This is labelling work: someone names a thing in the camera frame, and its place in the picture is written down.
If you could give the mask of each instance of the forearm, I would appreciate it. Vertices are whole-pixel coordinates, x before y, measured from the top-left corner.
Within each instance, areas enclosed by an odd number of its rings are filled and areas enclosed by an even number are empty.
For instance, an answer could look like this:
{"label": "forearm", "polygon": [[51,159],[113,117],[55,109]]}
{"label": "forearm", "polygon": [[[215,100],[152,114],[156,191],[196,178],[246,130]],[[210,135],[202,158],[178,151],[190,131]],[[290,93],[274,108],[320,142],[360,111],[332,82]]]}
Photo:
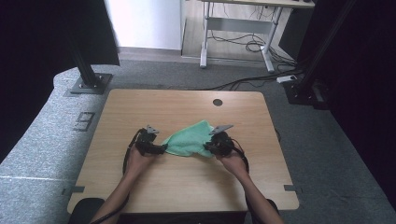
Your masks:
{"label": "forearm", "polygon": [[[137,176],[135,175],[125,175],[122,177],[120,183],[113,190],[113,192],[108,196],[105,203],[100,207],[98,212],[92,218],[91,222],[115,211],[120,205],[124,202],[126,197],[128,196]],[[120,213],[117,213],[113,217],[107,219],[102,223],[117,223],[119,219]]]}
{"label": "forearm", "polygon": [[274,207],[267,201],[262,193],[257,189],[248,174],[237,176],[245,190],[250,205],[260,220],[266,224],[284,223]]}

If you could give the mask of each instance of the standing desk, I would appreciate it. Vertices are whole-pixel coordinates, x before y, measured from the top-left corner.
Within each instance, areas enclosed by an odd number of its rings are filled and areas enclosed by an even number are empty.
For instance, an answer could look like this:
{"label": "standing desk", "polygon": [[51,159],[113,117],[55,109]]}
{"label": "standing desk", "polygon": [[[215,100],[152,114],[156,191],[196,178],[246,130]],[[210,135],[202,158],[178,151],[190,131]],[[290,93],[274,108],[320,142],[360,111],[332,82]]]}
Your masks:
{"label": "standing desk", "polygon": [[[201,0],[205,2],[204,9],[204,42],[201,46],[201,68],[206,68],[207,58],[207,31],[232,31],[242,33],[254,33],[268,35],[266,44],[262,46],[262,57],[264,58],[267,70],[269,73],[274,73],[274,67],[271,62],[271,56],[268,51],[271,48],[271,42],[274,38],[277,24],[279,22],[280,13],[283,7],[299,7],[299,8],[312,8],[315,4],[311,1],[309,3],[293,0]],[[240,4],[240,5],[254,5],[254,6],[268,6],[276,7],[275,16],[272,21],[249,21],[237,20],[228,18],[210,17],[210,3],[227,3],[227,4]]]}

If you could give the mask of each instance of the wooden table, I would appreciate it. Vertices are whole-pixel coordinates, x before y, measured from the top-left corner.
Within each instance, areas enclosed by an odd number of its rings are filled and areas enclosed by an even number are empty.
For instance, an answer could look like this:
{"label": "wooden table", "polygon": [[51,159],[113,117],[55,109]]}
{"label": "wooden table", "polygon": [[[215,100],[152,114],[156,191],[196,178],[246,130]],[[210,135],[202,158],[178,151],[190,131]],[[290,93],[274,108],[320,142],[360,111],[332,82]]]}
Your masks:
{"label": "wooden table", "polygon": [[[213,104],[215,99],[221,106]],[[113,90],[72,194],[71,213],[83,198],[105,199],[121,178],[127,146],[148,124],[160,130],[154,144],[206,119],[212,126],[233,124],[227,133],[246,151],[250,174],[279,209],[299,206],[273,123],[260,92]],[[215,158],[161,155],[134,186],[126,213],[245,211],[244,191]]]}
{"label": "wooden table", "polygon": [[[200,67],[206,68],[207,59],[207,31],[231,31],[242,33],[254,33],[268,35],[265,40],[265,45],[261,47],[262,57],[269,73],[274,73],[274,67],[271,62],[271,55],[268,53],[271,47],[271,42],[274,38],[277,24],[279,22],[280,14],[283,7],[298,7],[298,8],[312,8],[315,4],[311,1],[309,3],[293,0],[201,0],[205,2],[204,6],[204,41],[201,46],[201,61]],[[227,3],[239,5],[254,5],[254,6],[269,6],[276,7],[275,15],[272,21],[252,21],[252,20],[236,20],[229,18],[216,18],[210,16],[210,3]]]}

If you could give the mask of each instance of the table leg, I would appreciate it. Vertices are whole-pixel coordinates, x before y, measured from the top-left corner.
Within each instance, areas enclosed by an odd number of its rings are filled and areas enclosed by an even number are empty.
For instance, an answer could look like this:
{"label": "table leg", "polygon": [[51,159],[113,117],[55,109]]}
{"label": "table leg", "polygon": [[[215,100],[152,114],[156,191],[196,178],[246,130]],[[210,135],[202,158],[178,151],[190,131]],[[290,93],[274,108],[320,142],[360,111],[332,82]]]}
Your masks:
{"label": "table leg", "polygon": [[201,46],[201,63],[200,67],[201,68],[206,68],[206,58],[207,58],[207,23],[209,20],[209,9],[210,9],[210,3],[209,2],[204,2],[204,10],[205,15],[204,15],[204,42],[202,43]]}
{"label": "table leg", "polygon": [[269,48],[271,48],[271,42],[274,39],[274,34],[276,31],[277,24],[279,22],[280,14],[282,13],[282,9],[283,9],[283,7],[276,8],[275,16],[273,19],[273,24],[271,26],[271,31],[268,34],[267,43],[264,46],[262,46],[262,57],[264,58],[264,61],[265,61],[265,64],[267,65],[267,70],[269,73],[274,73],[274,71],[275,71],[274,67],[272,65],[272,62],[271,62],[271,55],[268,53],[268,51],[269,51]]}

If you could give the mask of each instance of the green cloth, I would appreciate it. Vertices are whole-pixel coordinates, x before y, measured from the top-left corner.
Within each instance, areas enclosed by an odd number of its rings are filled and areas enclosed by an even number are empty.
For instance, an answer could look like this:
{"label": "green cloth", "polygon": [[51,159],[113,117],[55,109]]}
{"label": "green cloth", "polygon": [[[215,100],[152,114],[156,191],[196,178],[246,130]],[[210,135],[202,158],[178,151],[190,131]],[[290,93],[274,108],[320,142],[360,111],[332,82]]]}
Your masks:
{"label": "green cloth", "polygon": [[211,158],[213,155],[204,148],[204,143],[210,142],[209,133],[213,127],[206,120],[202,120],[190,127],[180,130],[163,141],[168,144],[167,153],[189,157],[193,153]]}

